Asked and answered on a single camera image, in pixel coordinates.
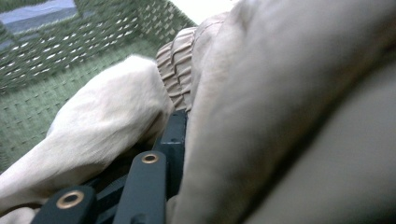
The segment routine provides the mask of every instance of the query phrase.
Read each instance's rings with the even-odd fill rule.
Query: mesh basket
[[[132,53],[154,57],[195,25],[164,0],[75,4],[75,16],[22,33],[0,23],[0,173],[45,137],[89,79]]]

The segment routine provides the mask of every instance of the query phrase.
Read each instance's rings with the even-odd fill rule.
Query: beige fabric
[[[219,28],[224,23],[228,12],[208,18],[203,21],[195,31],[195,38],[192,47],[191,57],[191,102],[195,98],[198,85],[200,83],[202,69],[205,66],[205,58],[209,52],[209,48],[213,39],[218,34]]]
[[[0,217],[0,224],[28,224],[31,223],[35,217],[36,211],[34,209],[23,207]]]
[[[227,14],[207,21],[212,22],[215,26],[210,26],[211,29],[207,35],[199,33],[202,41],[206,40],[206,42],[197,42],[199,46],[196,46],[198,50],[206,49],[206,53],[195,50],[194,46],[192,58],[195,62],[198,61],[202,67],[196,68],[191,74],[193,76],[192,86],[196,87],[196,92],[193,92],[193,107],[187,125],[185,169],[189,166],[197,136],[203,131],[209,112],[213,109],[219,93],[223,91],[224,80],[229,75],[229,68],[241,50],[245,30],[244,22],[248,15],[244,13],[243,7],[245,5],[236,6],[224,23],[223,19]],[[212,38],[213,43],[209,47],[207,42]]]
[[[394,223],[396,49],[337,108],[248,218],[261,223]],[[393,216],[393,222],[386,221]]]
[[[219,56],[204,63],[210,76],[205,80],[203,68],[188,129],[197,133],[188,132],[188,164],[172,223],[243,222],[279,162],[396,37],[391,0],[241,4],[210,47]]]
[[[173,42],[160,48],[157,53],[161,79],[175,110],[191,110],[191,48],[195,29],[181,30]]]
[[[173,109],[156,63],[132,56],[108,68],[62,107],[40,144],[0,175],[0,214],[42,204],[99,174],[136,142],[152,141]]]

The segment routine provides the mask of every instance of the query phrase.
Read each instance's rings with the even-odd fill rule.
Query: white surface
[[[229,11],[237,0],[170,0],[195,23],[200,24],[206,18]]]

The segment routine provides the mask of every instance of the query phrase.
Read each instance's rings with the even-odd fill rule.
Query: beige cloth
[[[99,174],[135,143],[152,142],[173,110],[156,63],[131,56],[108,68],[62,107],[41,143],[0,175],[0,214],[42,204]]]
[[[304,183],[320,165],[316,162],[326,160],[330,153],[327,150],[334,149],[332,141],[327,140],[327,145],[317,149],[316,153],[323,153],[320,160],[302,161],[306,162],[298,172],[298,177],[304,177],[302,181],[294,177],[270,204],[262,200],[270,185],[275,184],[271,181],[283,159],[290,152],[306,149],[302,143],[318,131],[318,123],[326,121],[335,103],[352,92],[365,76],[375,76],[372,70],[396,39],[395,24],[396,2],[390,0],[380,4],[370,0],[246,0],[236,6],[204,59],[190,113],[186,170],[172,223],[241,223],[253,215],[249,223],[359,222],[364,217],[381,217],[380,213],[365,213],[364,206],[369,205],[360,203],[370,199],[373,206],[385,209],[383,213],[394,211],[392,192],[396,180],[392,170],[396,169],[396,153],[389,148],[395,146],[394,138],[389,137],[363,148],[364,155],[357,160],[351,155],[359,152],[361,144],[353,146],[348,138],[339,138],[339,148],[329,157],[333,162],[327,161],[327,167]],[[207,79],[205,71],[210,73]],[[390,111],[395,105],[394,100],[389,102],[393,110],[384,114],[392,119],[391,128],[370,122],[357,127],[354,133],[361,134],[375,124],[376,129],[386,131],[386,136],[393,134],[394,116]],[[361,109],[367,111],[369,105]],[[368,119],[371,113],[363,118]],[[370,142],[381,139],[377,136],[382,133],[371,133],[376,136],[366,135]],[[344,157],[339,160],[340,166],[335,162],[338,157]],[[380,168],[364,167],[367,161]],[[359,172],[361,167],[372,173]],[[323,181],[320,174],[330,175],[327,177],[334,182]],[[374,174],[379,183],[368,181]],[[349,181],[350,186],[360,189],[350,190]],[[298,203],[292,201],[291,193],[286,193],[293,187],[298,188],[291,191],[294,194],[304,192],[297,196]],[[340,200],[346,195],[348,200]],[[289,211],[281,206],[287,207],[287,202],[292,205],[290,209],[295,209],[290,216],[283,215]],[[340,203],[343,212],[332,208]]]

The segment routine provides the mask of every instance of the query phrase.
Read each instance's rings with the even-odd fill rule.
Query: metal grommet
[[[147,154],[146,156],[144,156],[142,158],[142,162],[144,162],[144,163],[154,163],[154,162],[158,161],[158,159],[159,158],[158,158],[157,155],[155,155],[153,153],[150,153],[150,154]]]
[[[82,191],[72,190],[64,194],[64,196],[56,202],[56,206],[60,209],[71,208],[81,203],[82,199],[84,199],[84,193]]]

